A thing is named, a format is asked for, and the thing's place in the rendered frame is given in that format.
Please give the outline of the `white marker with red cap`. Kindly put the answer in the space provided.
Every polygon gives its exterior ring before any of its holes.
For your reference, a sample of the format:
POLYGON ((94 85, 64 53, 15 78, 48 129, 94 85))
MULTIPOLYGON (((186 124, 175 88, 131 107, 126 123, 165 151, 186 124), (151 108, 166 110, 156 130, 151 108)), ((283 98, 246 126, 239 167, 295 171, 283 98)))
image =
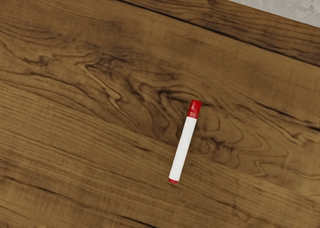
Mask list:
POLYGON ((168 176, 168 180, 170 183, 177 184, 180 180, 201 106, 202 102, 198 100, 192 100, 190 103, 190 107, 188 109, 188 113, 168 176))

